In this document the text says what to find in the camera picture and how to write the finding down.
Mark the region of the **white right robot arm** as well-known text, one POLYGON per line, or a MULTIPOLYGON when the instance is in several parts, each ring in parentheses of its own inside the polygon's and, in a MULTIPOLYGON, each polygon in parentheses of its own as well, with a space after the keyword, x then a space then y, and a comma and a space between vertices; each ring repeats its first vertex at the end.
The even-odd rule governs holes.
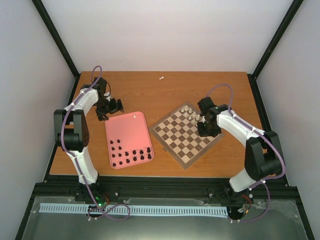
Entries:
POLYGON ((244 169, 229 180, 233 192, 251 190, 266 180, 283 177, 286 166, 279 136, 274 131, 255 128, 230 106, 215 105, 210 97, 202 98, 197 106, 202 117, 197 123, 201 137, 217 137, 226 130, 245 147, 244 169))

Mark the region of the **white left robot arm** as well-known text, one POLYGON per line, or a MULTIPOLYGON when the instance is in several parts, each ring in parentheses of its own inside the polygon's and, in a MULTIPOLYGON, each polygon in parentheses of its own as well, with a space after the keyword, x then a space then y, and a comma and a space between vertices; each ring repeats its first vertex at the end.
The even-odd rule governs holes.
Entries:
POLYGON ((96 184, 98 172, 93 166, 88 145, 90 141, 86 115, 92 107, 99 121, 107 121, 108 114, 123 112, 124 107, 120 99, 111 97, 111 91, 106 91, 110 84, 102 77, 93 79, 92 84, 81 87, 79 95, 67 107, 54 111, 55 143, 70 157, 79 182, 90 185, 86 195, 92 201, 103 198, 104 188, 96 184))

